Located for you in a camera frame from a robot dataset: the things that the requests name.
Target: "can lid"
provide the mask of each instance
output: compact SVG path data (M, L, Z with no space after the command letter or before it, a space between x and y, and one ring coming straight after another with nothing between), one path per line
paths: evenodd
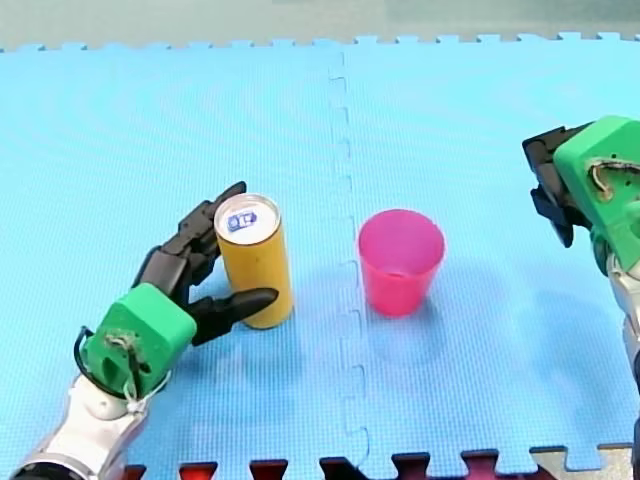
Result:
M268 239L280 226L276 204L262 195L241 193L225 200L213 219L216 233L237 245L254 245Z

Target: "blue label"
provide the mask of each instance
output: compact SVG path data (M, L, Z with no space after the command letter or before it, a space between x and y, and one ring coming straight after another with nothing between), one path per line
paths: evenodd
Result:
M227 220L227 228L231 233L248 228L256 223L258 216L254 212L237 213L229 217Z

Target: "green 3d-printed part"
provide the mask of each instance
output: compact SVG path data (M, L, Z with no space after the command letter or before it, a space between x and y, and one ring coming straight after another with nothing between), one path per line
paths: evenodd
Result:
M604 117L561 145L553 162L593 224L600 269L611 251L630 270L640 260L640 122Z
M95 380L118 393L131 389L130 355L139 367L138 397L164 379L196 333L195 321L160 290L140 284L116 301L86 342L83 360Z

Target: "blue foam mat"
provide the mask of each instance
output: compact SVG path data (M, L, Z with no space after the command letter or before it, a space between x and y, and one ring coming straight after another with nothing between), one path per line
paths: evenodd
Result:
M535 215L519 143L640 116L640 44L603 37L2 54L0 291L16 327L0 351L0 476L58 420L78 327L237 179L283 208L296 313L184 356L132 449L149 478L201 461L247 478L249 461L277 458L309 478L323 456L391 478L391 455L411 452L463 475L470 450L527 472L543 447L597 468L637 412L620 312L584 235L563 250ZM394 206L433 217L448 248L402 322L367 311L353 249L357 226ZM194 295L224 292L218 266Z

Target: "metal robot arm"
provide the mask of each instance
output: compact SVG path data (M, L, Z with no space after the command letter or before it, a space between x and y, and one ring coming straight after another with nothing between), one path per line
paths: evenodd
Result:
M111 305L96 332L81 329L74 344L80 374L64 418L11 480L121 480L127 448L189 344L228 333L276 300L276 290L259 288L189 303L189 288L212 272L220 255L215 211L244 191L240 182L198 205L176 235L149 252L132 289Z
M623 338L640 388L640 121L607 116L577 128L556 128L522 144L539 185L537 212L565 247L573 227L589 230L593 255L624 312ZM640 480L640 420L632 462Z

